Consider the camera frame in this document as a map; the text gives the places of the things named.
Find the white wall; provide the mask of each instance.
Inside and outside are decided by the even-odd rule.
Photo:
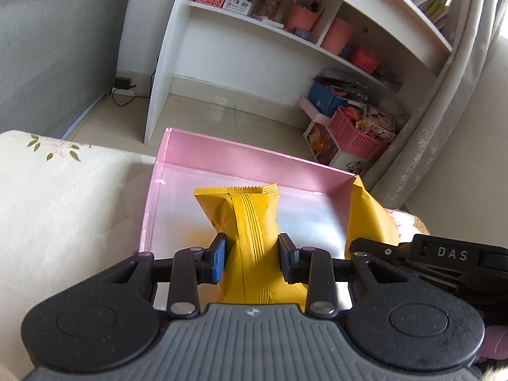
[[[117,69],[150,75],[175,0],[129,0]]]
[[[471,101],[407,201],[430,233],[508,246],[508,40],[501,37]]]
[[[339,66],[283,35],[193,7],[175,74],[297,107],[323,67]]]

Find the power strip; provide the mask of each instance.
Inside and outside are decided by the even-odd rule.
[[[121,94],[122,96],[134,97],[136,95],[136,92],[134,90],[123,90],[113,87],[113,91],[115,92],[115,94]]]

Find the floor tile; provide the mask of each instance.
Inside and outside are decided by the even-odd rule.
[[[235,109],[246,111],[247,113],[255,112],[262,114],[268,119],[289,123],[303,130],[311,122],[305,112],[298,106],[290,107],[286,104],[276,103],[250,94],[242,93],[238,98]]]
[[[247,145],[312,160],[301,134],[237,116],[238,140]]]
[[[234,109],[240,93],[225,87],[215,86],[193,78],[174,76],[171,82],[171,93],[177,96],[188,96],[207,103],[227,106]]]
[[[302,134],[304,131],[303,129],[301,129],[299,127],[295,127],[295,126],[291,126],[286,123],[278,122],[277,120],[268,119],[263,116],[254,115],[252,113],[247,113],[247,111],[242,111],[242,110],[236,109],[235,114],[236,114],[237,121],[239,119],[251,119],[251,120],[256,120],[257,122],[269,124],[270,126],[275,126],[275,127],[281,128],[281,129],[288,130],[288,131],[293,131],[295,133]]]
[[[115,96],[115,99],[125,102],[128,98]],[[156,136],[152,137],[150,145],[143,143],[147,114],[147,98],[135,98],[120,107],[108,97],[90,115],[73,141],[154,156],[158,150],[158,144],[154,142]]]
[[[162,133],[166,127],[238,141],[233,109],[188,97],[169,95],[156,130]]]
[[[119,103],[128,98],[115,96]],[[73,141],[155,156],[166,127],[238,141],[235,112],[200,100],[170,95],[148,145],[143,143],[149,99],[136,98],[124,107],[108,97],[87,117]]]
[[[90,118],[90,116],[92,115],[92,113],[97,109],[97,107],[99,106],[99,104],[101,104],[103,101],[104,101],[105,98],[101,99],[101,101],[98,101],[92,108],[91,110],[85,115],[85,117],[83,117],[83,119],[81,119],[81,121],[78,123],[78,125],[74,128],[74,130],[72,132],[69,133],[69,135],[65,138],[65,140],[67,141],[70,141],[72,142],[72,140],[74,139],[74,136],[77,135],[77,133],[79,132],[79,130],[83,127],[83,125],[86,123],[86,121]]]

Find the gray textured grip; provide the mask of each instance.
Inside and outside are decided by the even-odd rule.
[[[212,304],[199,318],[173,322],[158,345],[122,368],[67,375],[37,368],[26,381],[473,381],[467,369],[407,375],[373,364],[336,324],[296,305]]]

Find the tiled floor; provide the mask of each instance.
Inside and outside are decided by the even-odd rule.
[[[118,96],[117,101],[124,101]],[[221,137],[312,160],[302,130],[239,110],[170,95],[150,144],[143,143],[148,99],[136,98],[125,107],[105,98],[67,140],[155,156],[166,127]]]

